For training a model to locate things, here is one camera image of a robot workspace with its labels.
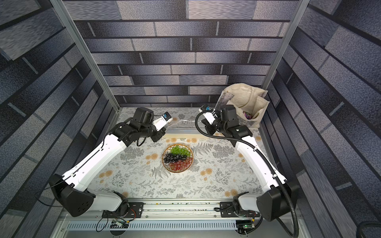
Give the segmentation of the clear plastic wrap sheet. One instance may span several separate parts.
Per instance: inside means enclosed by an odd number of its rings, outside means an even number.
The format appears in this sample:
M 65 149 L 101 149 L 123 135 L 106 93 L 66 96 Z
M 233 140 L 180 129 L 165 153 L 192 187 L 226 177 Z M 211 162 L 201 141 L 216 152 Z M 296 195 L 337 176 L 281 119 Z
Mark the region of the clear plastic wrap sheet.
M 164 138 L 185 138 L 185 139 L 207 139 L 206 136 L 200 134 L 194 125 L 194 121 L 183 121 L 177 119 L 166 125 Z

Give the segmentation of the grey plastic wrap dispenser box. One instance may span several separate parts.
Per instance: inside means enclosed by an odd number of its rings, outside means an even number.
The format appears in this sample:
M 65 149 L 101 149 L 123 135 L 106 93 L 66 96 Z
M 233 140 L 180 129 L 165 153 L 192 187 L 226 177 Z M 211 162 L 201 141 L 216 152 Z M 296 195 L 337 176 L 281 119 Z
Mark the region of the grey plastic wrap dispenser box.
M 196 128 L 167 128 L 166 133 L 176 134 L 176 135 L 191 134 L 191 135 L 202 136 L 202 134 Z

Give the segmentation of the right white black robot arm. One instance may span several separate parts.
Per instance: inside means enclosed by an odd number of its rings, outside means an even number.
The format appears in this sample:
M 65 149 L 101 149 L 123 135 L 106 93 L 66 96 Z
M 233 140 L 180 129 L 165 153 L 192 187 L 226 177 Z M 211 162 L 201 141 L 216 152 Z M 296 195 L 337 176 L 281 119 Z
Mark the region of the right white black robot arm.
M 209 106 L 199 109 L 203 116 L 205 130 L 196 129 L 204 136 L 217 139 L 216 132 L 222 133 L 220 139 L 228 140 L 233 147 L 244 156 L 256 175 L 262 194 L 240 193 L 233 198 L 233 209 L 236 214 L 243 215 L 247 211 L 260 213 L 267 221 L 279 219 L 281 216 L 295 214 L 299 186 L 289 182 L 268 160 L 260 150 L 250 129 L 239 123 L 236 109 L 232 105 L 221 107 L 216 111 Z

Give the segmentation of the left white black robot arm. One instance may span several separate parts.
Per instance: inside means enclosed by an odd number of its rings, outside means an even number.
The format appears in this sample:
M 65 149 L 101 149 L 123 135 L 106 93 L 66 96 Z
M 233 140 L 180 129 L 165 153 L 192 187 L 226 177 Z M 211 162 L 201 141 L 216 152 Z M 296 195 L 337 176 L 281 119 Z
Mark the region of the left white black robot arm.
M 124 217 L 130 211 L 128 199 L 119 192 L 97 193 L 88 190 L 91 181 L 108 163 L 139 139 L 157 142 L 165 134 L 165 126 L 172 121 L 168 112 L 158 119 L 147 108 L 137 108 L 132 118 L 116 124 L 102 142 L 82 161 L 63 175 L 49 179 L 56 200 L 72 216 L 87 211 L 108 211 L 114 217 Z

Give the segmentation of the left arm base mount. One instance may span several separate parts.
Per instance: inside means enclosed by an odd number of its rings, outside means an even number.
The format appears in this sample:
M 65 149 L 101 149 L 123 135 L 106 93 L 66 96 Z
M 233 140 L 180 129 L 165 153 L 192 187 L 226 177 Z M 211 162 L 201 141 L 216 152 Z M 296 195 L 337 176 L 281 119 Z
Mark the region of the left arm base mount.
M 102 218 L 141 218 L 143 202 L 122 202 L 116 211 L 103 211 Z

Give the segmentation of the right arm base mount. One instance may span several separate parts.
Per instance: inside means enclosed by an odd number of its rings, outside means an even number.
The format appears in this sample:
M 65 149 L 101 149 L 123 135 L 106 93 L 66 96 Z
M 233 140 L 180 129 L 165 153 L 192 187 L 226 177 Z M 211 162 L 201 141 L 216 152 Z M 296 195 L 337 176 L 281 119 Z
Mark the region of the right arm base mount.
M 237 209 L 233 206 L 232 201 L 220 202 L 219 212 L 222 218 L 260 218 L 259 212 L 252 210 L 243 210 L 240 207 Z

